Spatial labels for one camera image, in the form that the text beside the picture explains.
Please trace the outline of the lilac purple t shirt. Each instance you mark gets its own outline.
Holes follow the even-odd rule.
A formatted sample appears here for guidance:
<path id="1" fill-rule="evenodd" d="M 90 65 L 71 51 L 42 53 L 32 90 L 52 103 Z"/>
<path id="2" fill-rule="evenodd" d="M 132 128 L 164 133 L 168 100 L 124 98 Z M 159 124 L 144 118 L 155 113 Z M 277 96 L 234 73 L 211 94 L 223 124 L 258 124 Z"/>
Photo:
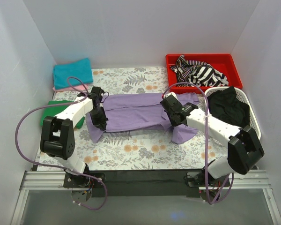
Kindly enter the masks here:
<path id="1" fill-rule="evenodd" d="M 161 93 L 110 95 L 103 103 L 108 119 L 105 130 L 96 128 L 90 116 L 86 117 L 89 136 L 92 142 L 99 141 L 104 132 L 124 132 L 135 130 L 171 131 L 171 141 L 177 144 L 192 139 L 197 129 L 186 125 L 173 127 L 160 102 Z"/>

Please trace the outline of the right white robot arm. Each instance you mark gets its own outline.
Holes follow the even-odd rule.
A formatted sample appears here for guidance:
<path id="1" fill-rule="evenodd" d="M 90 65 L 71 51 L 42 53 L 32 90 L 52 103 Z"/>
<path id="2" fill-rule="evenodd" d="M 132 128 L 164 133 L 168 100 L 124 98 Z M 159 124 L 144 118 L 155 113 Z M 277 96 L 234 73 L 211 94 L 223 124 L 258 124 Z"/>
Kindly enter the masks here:
<path id="1" fill-rule="evenodd" d="M 225 123 L 206 115 L 192 103 L 182 105 L 173 92 L 163 97 L 161 105 L 172 126 L 183 124 L 195 128 L 227 148 L 226 158 L 217 159 L 205 166 L 206 172 L 202 179 L 207 186 L 215 185 L 220 177 L 230 173 L 247 174 L 265 154 L 256 131 L 250 126 L 241 128 Z"/>

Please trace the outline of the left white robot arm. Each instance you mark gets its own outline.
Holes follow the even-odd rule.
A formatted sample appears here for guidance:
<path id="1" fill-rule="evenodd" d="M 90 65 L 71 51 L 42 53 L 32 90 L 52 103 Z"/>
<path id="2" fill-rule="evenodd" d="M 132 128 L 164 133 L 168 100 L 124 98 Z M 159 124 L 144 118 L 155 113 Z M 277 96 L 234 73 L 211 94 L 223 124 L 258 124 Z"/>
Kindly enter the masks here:
<path id="1" fill-rule="evenodd" d="M 74 127 L 82 118 L 90 116 L 94 127 L 106 129 L 105 93 L 100 87 L 93 87 L 89 93 L 80 93 L 75 104 L 55 116 L 45 117 L 43 121 L 40 150 L 58 160 L 65 171 L 75 174 L 74 182 L 82 188 L 90 183 L 90 175 L 87 165 L 75 152 Z"/>

